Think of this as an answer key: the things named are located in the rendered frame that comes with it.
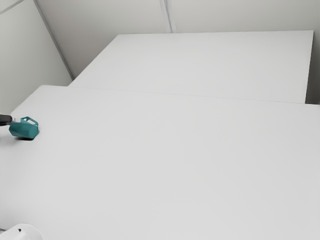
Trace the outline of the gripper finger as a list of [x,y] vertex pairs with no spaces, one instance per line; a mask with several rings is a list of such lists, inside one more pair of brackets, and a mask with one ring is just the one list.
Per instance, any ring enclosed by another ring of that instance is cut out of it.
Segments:
[[11,115],[0,114],[0,126],[8,126],[16,122],[19,122],[19,118],[12,117]]

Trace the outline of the teal faceted mug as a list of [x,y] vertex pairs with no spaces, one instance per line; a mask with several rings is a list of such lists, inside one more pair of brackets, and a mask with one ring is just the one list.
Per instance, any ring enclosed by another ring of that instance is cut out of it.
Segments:
[[20,118],[20,122],[14,121],[9,127],[12,136],[33,140],[39,133],[39,123],[29,116]]

